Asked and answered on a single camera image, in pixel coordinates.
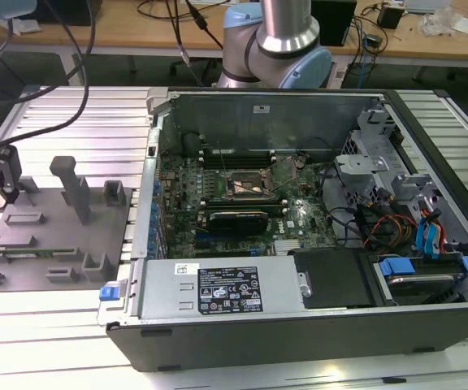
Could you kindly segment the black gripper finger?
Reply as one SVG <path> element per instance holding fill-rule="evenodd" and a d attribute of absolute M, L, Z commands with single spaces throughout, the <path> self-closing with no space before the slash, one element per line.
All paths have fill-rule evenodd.
<path fill-rule="evenodd" d="M 19 196 L 21 164 L 18 150 L 13 145 L 0 148 L 0 194 L 6 203 L 13 203 Z"/>

